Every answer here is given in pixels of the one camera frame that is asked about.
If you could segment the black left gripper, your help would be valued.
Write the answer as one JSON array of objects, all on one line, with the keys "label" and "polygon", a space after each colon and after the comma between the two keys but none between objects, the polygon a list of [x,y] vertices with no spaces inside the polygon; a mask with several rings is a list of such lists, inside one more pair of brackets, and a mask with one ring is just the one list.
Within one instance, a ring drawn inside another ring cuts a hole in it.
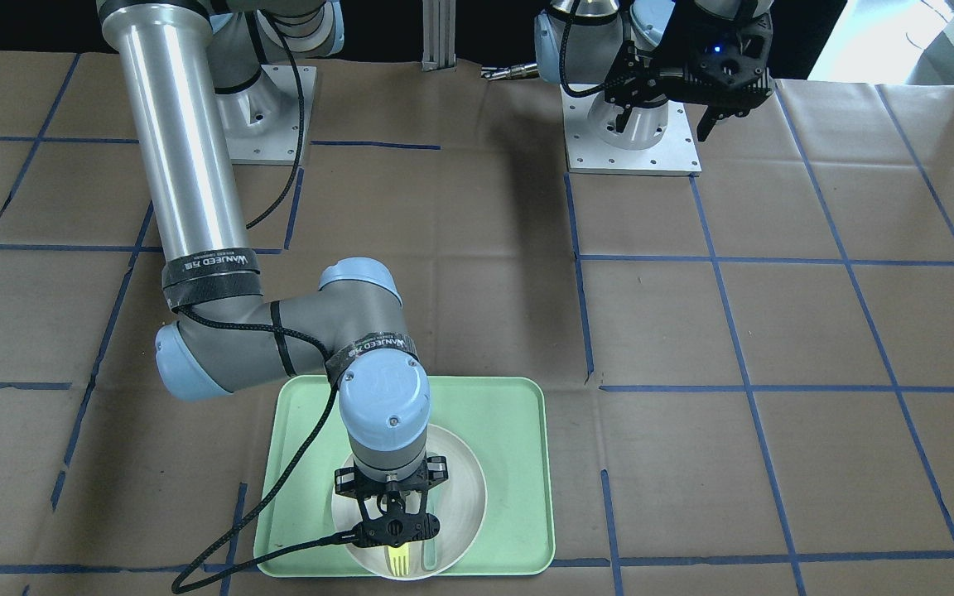
[{"label": "black left gripper", "polygon": [[633,108],[664,99],[706,106],[696,125],[705,142],[720,117],[744,117],[772,93],[771,1],[628,1],[625,41],[605,80],[605,101]]}]

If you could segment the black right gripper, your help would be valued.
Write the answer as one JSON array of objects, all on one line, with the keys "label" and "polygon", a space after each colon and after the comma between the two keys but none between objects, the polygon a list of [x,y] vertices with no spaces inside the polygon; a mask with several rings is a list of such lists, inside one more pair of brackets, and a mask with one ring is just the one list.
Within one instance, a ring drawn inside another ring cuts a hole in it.
[{"label": "black right gripper", "polygon": [[428,455],[408,475],[389,473],[384,480],[369,478],[357,465],[337,469],[335,493],[354,499],[361,510],[366,510],[368,504],[386,510],[390,502],[398,502],[406,510],[412,510],[412,506],[405,505],[405,502],[412,502],[413,498],[419,498],[419,510],[426,510],[429,492],[447,479],[447,457]]}]

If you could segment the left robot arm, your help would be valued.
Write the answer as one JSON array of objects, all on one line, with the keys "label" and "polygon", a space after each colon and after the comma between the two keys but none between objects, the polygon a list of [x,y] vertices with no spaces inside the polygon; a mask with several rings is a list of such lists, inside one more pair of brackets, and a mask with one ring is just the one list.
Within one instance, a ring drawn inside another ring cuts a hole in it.
[{"label": "left robot arm", "polygon": [[769,1],[552,1],[535,18],[542,79],[593,98],[590,120],[610,146],[646,150],[665,129],[658,110],[704,106],[705,141],[771,95]]}]

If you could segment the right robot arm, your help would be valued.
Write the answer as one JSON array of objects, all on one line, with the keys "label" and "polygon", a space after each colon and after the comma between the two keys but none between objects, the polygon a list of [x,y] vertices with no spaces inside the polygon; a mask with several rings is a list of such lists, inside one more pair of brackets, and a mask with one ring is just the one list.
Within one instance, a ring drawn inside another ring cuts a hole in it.
[{"label": "right robot arm", "polygon": [[326,268],[316,293],[263,297],[214,101],[205,1],[101,1],[120,53],[178,315],[156,336],[163,384],[181,400],[231,395],[319,368],[337,390],[357,473],[402,482],[425,467],[431,389],[402,297],[381,262]]}]

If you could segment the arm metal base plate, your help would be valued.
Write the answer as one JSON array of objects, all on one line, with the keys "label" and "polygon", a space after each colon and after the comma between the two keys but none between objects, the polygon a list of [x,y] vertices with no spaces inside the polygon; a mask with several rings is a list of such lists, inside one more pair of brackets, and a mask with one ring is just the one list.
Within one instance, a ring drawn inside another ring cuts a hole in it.
[{"label": "arm metal base plate", "polygon": [[230,160],[235,165],[290,166],[303,159],[316,98],[317,69],[300,65],[303,98],[290,65],[264,65],[246,89],[216,94]]},{"label": "arm metal base plate", "polygon": [[621,107],[597,97],[561,95],[568,170],[602,175],[689,176],[703,171],[685,105],[633,110],[616,132]]}]

